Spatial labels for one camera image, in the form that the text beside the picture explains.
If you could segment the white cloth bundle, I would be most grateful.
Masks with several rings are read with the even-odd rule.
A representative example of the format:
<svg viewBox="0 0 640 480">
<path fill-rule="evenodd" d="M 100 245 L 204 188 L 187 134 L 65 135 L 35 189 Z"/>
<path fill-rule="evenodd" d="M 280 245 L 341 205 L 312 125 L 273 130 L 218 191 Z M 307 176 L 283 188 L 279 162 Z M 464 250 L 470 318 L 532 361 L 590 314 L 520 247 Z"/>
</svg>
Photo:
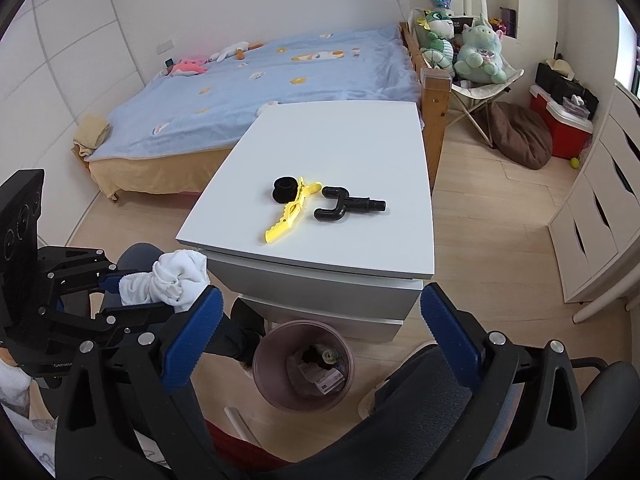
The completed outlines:
<svg viewBox="0 0 640 480">
<path fill-rule="evenodd" d="M 186 312 L 210 285 L 206 257 L 194 250 L 165 252 L 148 272 L 125 275 L 118 292 L 123 306 L 167 304 L 176 313 Z"/>
</svg>

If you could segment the pink round trash bin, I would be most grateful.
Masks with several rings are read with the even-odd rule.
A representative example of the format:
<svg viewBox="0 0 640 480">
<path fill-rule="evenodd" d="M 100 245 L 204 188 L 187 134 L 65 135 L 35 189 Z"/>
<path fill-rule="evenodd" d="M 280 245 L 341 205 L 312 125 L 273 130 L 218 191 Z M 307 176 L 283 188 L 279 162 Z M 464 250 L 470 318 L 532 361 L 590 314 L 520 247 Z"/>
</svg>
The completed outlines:
<svg viewBox="0 0 640 480">
<path fill-rule="evenodd" d="M 262 338 L 253 359 L 262 397 L 288 413 L 325 412 L 340 404 L 355 378 L 355 360 L 329 325 L 297 320 Z"/>
</svg>

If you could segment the white cabinet table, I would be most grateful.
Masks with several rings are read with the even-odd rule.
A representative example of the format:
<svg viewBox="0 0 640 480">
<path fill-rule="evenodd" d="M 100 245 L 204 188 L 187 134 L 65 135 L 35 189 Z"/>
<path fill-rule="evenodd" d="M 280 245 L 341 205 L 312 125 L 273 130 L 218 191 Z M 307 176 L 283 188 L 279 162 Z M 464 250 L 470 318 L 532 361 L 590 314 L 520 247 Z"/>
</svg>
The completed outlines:
<svg viewBox="0 0 640 480">
<path fill-rule="evenodd" d="M 292 228 L 279 178 L 344 188 L 383 210 L 337 211 L 314 193 Z M 267 108 L 198 198 L 177 240 L 206 255 L 209 271 L 273 323 L 300 318 L 367 341 L 395 338 L 435 272 L 431 185 L 416 104 L 331 101 Z"/>
</svg>

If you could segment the red cooler box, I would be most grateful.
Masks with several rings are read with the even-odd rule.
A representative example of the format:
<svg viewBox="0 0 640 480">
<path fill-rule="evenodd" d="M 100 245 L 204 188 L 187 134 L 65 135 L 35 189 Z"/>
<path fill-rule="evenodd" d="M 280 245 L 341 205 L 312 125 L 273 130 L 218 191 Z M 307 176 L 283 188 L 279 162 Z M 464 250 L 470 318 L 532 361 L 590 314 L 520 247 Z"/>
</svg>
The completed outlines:
<svg viewBox="0 0 640 480">
<path fill-rule="evenodd" d="M 529 95 L 530 109 L 542 118 L 551 133 L 552 155 L 564 159 L 578 158 L 592 137 L 592 122 L 570 114 L 538 84 L 529 87 Z"/>
</svg>

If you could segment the white folding chair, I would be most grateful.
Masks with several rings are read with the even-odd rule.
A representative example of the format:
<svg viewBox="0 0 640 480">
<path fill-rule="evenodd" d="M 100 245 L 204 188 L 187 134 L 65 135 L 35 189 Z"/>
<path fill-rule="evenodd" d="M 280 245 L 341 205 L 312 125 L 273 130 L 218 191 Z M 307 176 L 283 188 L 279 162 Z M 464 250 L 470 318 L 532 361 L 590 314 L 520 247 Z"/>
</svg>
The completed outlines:
<svg viewBox="0 0 640 480">
<path fill-rule="evenodd" d="M 454 63 L 457 61 L 457 55 L 462 47 L 462 30 L 464 25 L 472 26 L 474 18 L 482 14 L 489 22 L 489 13 L 487 0 L 463 0 L 463 13 L 460 15 L 454 15 L 449 9 L 437 9 L 434 6 L 431 9 L 414 9 L 410 13 L 408 21 L 409 30 L 416 38 L 416 32 L 414 31 L 414 21 L 418 17 L 418 14 L 423 10 L 441 10 L 446 12 L 452 21 L 454 22 L 454 39 L 451 40 L 454 47 Z M 496 32 L 502 32 L 500 28 L 495 28 Z M 456 72 L 449 75 L 451 78 L 451 92 L 454 98 L 454 110 L 452 114 L 454 122 L 466 118 L 469 119 L 471 125 L 480 134 L 488 145 L 494 144 L 490 135 L 488 125 L 481 125 L 477 118 L 480 116 L 488 116 L 489 105 L 497 101 L 500 96 L 511 91 L 511 86 L 514 82 L 517 82 L 521 76 L 524 75 L 522 70 L 517 70 L 512 67 L 506 60 L 501 52 L 503 59 L 503 69 L 506 72 L 506 82 L 503 84 L 474 84 L 472 81 L 461 79 L 457 76 Z"/>
</svg>

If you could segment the teal unicorn plush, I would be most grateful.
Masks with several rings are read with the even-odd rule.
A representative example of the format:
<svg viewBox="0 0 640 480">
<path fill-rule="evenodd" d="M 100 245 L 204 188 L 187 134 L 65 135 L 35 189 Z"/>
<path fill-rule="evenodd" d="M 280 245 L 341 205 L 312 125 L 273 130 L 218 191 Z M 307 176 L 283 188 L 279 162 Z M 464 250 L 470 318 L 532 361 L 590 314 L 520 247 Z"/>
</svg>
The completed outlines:
<svg viewBox="0 0 640 480">
<path fill-rule="evenodd" d="M 502 32 L 496 32 L 480 14 L 472 26 L 463 26 L 462 47 L 454 71 L 459 78 L 474 84 L 503 84 L 506 72 L 501 52 Z"/>
</svg>

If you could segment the white goose plush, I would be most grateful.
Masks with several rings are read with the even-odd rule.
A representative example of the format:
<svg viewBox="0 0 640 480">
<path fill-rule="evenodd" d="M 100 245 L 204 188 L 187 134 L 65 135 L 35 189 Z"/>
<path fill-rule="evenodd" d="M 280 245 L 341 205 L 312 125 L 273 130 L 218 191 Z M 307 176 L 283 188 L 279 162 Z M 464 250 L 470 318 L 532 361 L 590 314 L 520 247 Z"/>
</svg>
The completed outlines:
<svg viewBox="0 0 640 480">
<path fill-rule="evenodd" d="M 262 47 L 261 42 L 255 42 L 250 44 L 248 41 L 239 41 L 236 44 L 232 44 L 229 47 L 223 48 L 220 52 L 215 52 L 208 58 L 208 62 L 220 63 L 226 58 L 237 58 L 242 60 L 245 58 L 245 53 L 250 50 L 255 50 Z"/>
</svg>

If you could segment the wooden bed frame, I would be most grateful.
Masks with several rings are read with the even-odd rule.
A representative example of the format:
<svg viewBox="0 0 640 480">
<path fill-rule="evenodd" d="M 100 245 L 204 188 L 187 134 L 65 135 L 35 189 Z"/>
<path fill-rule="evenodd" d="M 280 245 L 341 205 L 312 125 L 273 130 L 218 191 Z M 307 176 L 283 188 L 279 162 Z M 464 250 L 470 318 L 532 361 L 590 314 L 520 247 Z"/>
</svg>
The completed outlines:
<svg viewBox="0 0 640 480">
<path fill-rule="evenodd" d="M 422 138 L 430 189 L 434 191 L 447 128 L 451 78 L 444 70 L 427 65 L 407 22 L 400 22 L 399 29 L 421 86 L 419 110 L 424 122 Z"/>
</svg>

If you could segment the black storage bag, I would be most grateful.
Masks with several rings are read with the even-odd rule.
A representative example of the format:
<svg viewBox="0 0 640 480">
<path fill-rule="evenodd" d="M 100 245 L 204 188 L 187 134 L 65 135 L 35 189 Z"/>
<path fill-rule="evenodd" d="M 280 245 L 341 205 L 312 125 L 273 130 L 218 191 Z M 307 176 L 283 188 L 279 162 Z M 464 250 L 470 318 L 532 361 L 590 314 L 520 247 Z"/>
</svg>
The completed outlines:
<svg viewBox="0 0 640 480">
<path fill-rule="evenodd" d="M 579 96 L 582 99 L 582 107 L 588 110 L 588 119 L 596 114 L 599 99 L 580 82 L 569 80 L 561 75 L 547 63 L 539 63 L 536 70 L 535 82 L 538 87 L 550 94 L 555 102 L 562 104 L 564 99 Z"/>
</svg>

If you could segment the blue blanket bed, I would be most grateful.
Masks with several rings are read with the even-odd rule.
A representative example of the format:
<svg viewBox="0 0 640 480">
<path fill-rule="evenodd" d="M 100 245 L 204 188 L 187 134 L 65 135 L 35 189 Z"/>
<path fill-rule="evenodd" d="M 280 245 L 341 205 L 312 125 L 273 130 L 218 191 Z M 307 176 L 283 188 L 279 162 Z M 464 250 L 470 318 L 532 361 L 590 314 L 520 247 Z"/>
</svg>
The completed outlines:
<svg viewBox="0 0 640 480">
<path fill-rule="evenodd" d="M 419 102 L 398 26 L 273 40 L 187 75 L 159 74 L 107 115 L 111 131 L 85 164 L 111 200 L 199 193 L 266 107 L 353 100 Z"/>
</svg>

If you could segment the white drawer chest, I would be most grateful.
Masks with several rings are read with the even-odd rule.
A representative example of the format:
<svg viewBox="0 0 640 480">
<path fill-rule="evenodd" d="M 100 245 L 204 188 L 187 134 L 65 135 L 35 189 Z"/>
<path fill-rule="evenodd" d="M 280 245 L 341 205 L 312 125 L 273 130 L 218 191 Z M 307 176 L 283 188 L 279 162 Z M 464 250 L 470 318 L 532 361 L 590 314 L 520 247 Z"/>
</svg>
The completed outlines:
<svg viewBox="0 0 640 480">
<path fill-rule="evenodd" d="M 564 301 L 592 301 L 639 263 L 639 100 L 620 84 L 548 229 Z"/>
</svg>

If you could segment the brown bean bag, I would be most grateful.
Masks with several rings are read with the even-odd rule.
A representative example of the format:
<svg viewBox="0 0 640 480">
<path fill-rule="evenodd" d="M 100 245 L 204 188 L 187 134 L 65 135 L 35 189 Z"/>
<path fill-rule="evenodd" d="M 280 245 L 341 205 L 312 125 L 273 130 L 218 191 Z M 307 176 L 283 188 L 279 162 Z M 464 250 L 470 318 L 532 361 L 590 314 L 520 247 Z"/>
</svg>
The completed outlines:
<svg viewBox="0 0 640 480">
<path fill-rule="evenodd" d="M 539 114 L 518 104 L 493 102 L 488 126 L 496 148 L 506 158 L 531 170 L 546 166 L 552 156 L 552 135 Z"/>
</svg>

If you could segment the pink plush toy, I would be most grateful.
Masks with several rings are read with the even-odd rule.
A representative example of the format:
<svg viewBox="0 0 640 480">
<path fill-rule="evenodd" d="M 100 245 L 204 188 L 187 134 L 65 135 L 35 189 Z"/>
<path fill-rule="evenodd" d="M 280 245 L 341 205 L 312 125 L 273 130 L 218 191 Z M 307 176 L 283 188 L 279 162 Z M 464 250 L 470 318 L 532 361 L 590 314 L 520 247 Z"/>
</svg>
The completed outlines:
<svg viewBox="0 0 640 480">
<path fill-rule="evenodd" d="M 207 72 L 207 58 L 184 58 L 168 70 L 168 76 L 194 76 Z"/>
</svg>

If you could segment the green dragon plush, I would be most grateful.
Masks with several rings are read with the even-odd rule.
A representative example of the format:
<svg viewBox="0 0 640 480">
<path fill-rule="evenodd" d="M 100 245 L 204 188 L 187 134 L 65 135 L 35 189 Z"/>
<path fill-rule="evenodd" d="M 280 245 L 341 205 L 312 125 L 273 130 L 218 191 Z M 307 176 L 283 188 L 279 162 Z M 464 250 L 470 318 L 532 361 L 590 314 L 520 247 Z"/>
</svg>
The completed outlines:
<svg viewBox="0 0 640 480">
<path fill-rule="evenodd" d="M 441 10 L 423 10 L 414 21 L 414 31 L 425 63 L 449 75 L 454 73 L 454 22 Z"/>
</svg>

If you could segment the black round cap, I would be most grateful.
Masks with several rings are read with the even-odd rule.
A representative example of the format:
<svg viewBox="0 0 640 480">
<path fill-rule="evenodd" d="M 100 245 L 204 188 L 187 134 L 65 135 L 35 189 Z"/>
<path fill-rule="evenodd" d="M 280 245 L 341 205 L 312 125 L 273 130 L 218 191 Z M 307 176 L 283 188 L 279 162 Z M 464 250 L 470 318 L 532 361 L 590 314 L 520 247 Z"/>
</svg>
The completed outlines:
<svg viewBox="0 0 640 480">
<path fill-rule="evenodd" d="M 298 192 L 298 181 L 294 177 L 280 177 L 273 182 L 271 196 L 278 204 L 294 202 Z"/>
</svg>

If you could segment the yellow plastic clip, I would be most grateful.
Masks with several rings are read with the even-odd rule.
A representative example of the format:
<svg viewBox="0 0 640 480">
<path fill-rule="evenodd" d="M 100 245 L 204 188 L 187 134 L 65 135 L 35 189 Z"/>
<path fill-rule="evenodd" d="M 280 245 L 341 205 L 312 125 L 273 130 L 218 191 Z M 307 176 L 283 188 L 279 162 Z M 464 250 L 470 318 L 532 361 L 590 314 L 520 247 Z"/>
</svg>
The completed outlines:
<svg viewBox="0 0 640 480">
<path fill-rule="evenodd" d="M 265 232 L 265 242 L 274 243 L 286 233 L 294 229 L 297 218 L 304 211 L 308 197 L 317 194 L 322 189 L 320 182 L 306 183 L 303 178 L 298 178 L 298 192 L 294 202 L 282 205 L 283 212 L 280 219 Z"/>
</svg>

